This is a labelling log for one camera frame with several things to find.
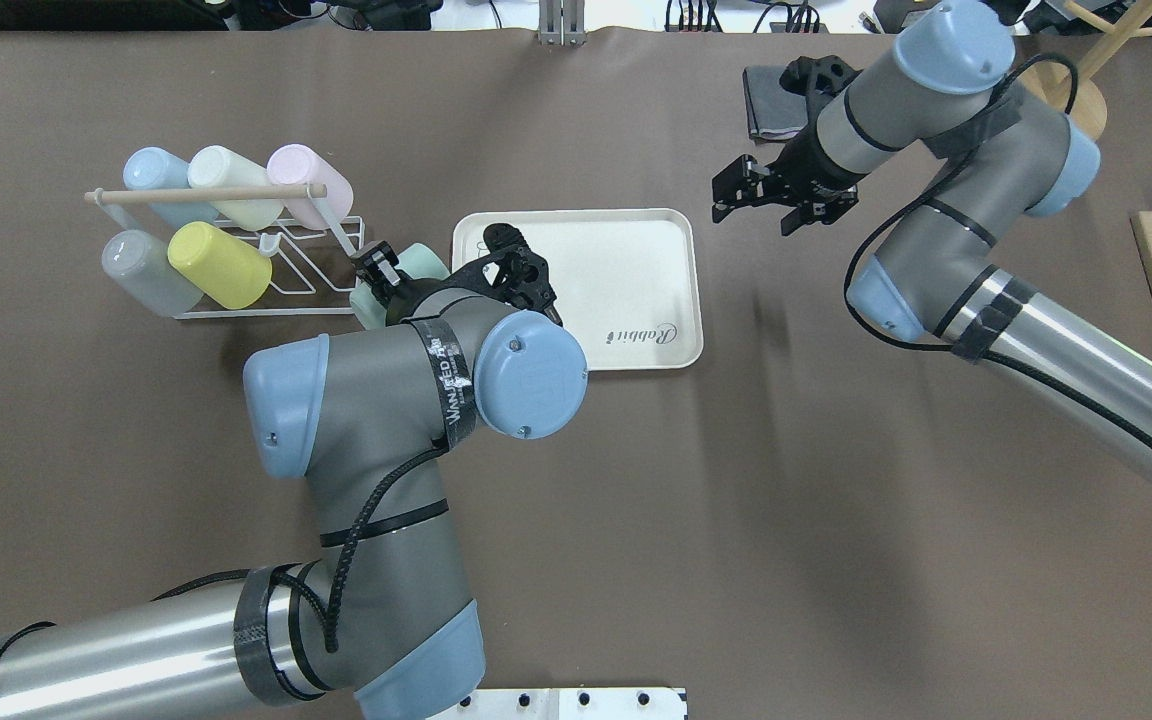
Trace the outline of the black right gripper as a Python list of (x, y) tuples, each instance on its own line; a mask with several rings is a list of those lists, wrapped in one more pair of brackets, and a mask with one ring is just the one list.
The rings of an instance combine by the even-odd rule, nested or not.
[(818, 141), (790, 141), (767, 164), (738, 156), (712, 179), (712, 222), (736, 209), (776, 204), (790, 210), (781, 219), (781, 236), (804, 225), (836, 223), (858, 205), (861, 174), (846, 170), (826, 156)]

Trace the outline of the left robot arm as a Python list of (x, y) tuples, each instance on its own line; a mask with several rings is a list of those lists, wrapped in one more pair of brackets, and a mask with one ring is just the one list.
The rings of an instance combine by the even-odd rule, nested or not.
[(426, 719), (485, 674), (438, 460), (488, 427), (556, 433), (588, 363), (547, 260), (511, 225), (442, 279), (411, 252), (355, 255), (376, 329), (253, 354), (262, 465), (314, 497), (323, 556), (220, 571), (76, 626), (0, 635), (0, 719), (206, 719), (348, 691), (366, 719)]

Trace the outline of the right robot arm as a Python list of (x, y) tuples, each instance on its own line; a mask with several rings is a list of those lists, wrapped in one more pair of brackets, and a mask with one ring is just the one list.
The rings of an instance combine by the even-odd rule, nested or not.
[(1064, 210), (1100, 150), (1069, 111), (1020, 85), (1015, 44), (982, 1), (942, 1), (874, 63), (801, 56), (781, 86), (806, 124), (771, 162), (740, 156), (712, 181), (713, 222), (786, 206), (782, 234), (835, 223), (861, 179), (924, 143), (945, 161), (923, 192), (861, 243), (847, 309), (884, 342), (952, 354), (1010, 377), (1091, 430), (1152, 483), (1152, 361), (990, 260), (1023, 217)]

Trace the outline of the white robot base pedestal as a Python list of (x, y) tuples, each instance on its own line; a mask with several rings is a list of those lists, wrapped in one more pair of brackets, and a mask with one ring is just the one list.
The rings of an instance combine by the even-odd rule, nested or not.
[(687, 719), (684, 689), (567, 687), (477, 689), (435, 719)]

